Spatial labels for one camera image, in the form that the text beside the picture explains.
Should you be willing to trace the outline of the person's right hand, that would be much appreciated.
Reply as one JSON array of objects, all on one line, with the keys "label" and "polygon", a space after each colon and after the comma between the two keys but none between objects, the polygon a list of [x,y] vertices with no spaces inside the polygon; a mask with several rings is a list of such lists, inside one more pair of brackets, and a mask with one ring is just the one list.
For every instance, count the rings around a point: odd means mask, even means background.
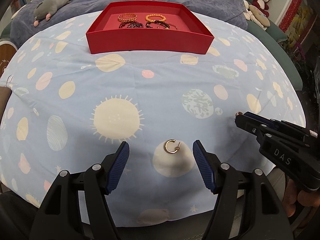
[{"label": "person's right hand", "polygon": [[308,193],[304,190],[298,191],[295,182],[289,179],[283,198],[283,208],[287,217],[294,215],[296,211],[296,202],[304,207],[319,207],[319,192]]}]

